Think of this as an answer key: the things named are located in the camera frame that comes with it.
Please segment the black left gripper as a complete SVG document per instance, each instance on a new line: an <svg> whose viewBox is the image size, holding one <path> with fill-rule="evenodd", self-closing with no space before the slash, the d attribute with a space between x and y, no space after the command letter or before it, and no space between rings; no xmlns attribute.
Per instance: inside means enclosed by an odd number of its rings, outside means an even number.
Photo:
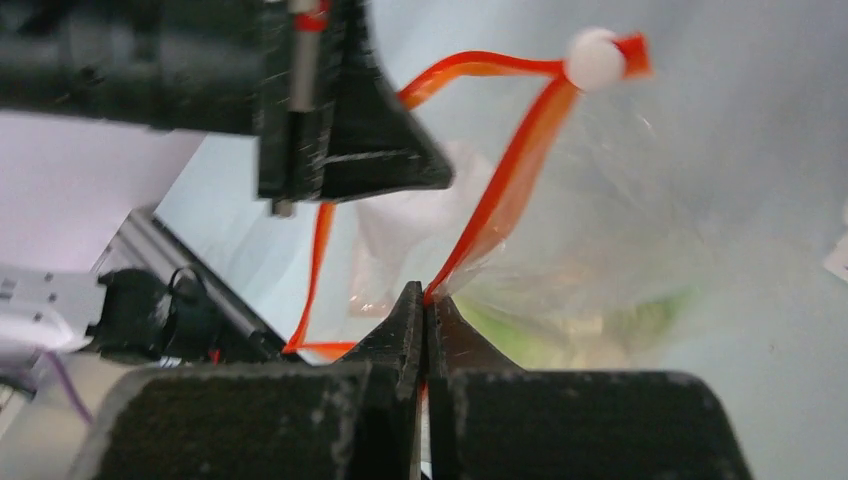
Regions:
<svg viewBox="0 0 848 480"><path fill-rule="evenodd" d="M324 1L5 1L1 105L257 138L257 193L318 191Z"/></svg>

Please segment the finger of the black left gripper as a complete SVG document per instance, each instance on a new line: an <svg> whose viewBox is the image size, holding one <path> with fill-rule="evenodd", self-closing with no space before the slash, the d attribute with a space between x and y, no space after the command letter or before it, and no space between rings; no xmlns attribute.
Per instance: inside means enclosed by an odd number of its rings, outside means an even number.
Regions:
<svg viewBox="0 0 848 480"><path fill-rule="evenodd" d="M333 1L341 54L333 82L324 198L352 201L411 190L444 190L455 170L385 75L369 32L366 1Z"/></svg>

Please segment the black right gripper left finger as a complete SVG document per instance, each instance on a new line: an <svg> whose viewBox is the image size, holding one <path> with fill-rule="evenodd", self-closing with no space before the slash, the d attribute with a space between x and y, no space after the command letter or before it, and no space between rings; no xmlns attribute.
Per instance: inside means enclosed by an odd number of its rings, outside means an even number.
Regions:
<svg viewBox="0 0 848 480"><path fill-rule="evenodd" d="M417 479L422 288L338 361L137 369L73 479Z"/></svg>

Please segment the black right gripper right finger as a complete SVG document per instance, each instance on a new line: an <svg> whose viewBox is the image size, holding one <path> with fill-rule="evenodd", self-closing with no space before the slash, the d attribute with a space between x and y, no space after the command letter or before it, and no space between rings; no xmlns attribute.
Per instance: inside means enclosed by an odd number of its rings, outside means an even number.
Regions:
<svg viewBox="0 0 848 480"><path fill-rule="evenodd" d="M748 479L717 396L679 371L528 371L429 305L437 479Z"/></svg>

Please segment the clear zip bag orange zipper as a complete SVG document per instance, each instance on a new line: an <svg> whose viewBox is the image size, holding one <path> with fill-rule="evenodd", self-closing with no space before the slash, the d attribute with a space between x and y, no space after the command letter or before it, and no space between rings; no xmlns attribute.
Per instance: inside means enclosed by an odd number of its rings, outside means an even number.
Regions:
<svg viewBox="0 0 848 480"><path fill-rule="evenodd" d="M847 351L847 29L584 35L383 27L447 190L336 207L308 335L345 352L408 279L542 318L691 290L652 362Z"/></svg>

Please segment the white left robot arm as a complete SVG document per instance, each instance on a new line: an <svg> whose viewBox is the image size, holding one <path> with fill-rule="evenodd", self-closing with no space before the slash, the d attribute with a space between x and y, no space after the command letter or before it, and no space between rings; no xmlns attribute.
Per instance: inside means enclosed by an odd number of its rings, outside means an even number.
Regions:
<svg viewBox="0 0 848 480"><path fill-rule="evenodd" d="M388 83L366 1L5 1L5 109L251 136L275 216L317 203L306 300L286 352L337 358L308 335L336 206L448 187L454 170ZM1 350L214 359L222 326L201 285L145 274L1 270Z"/></svg>

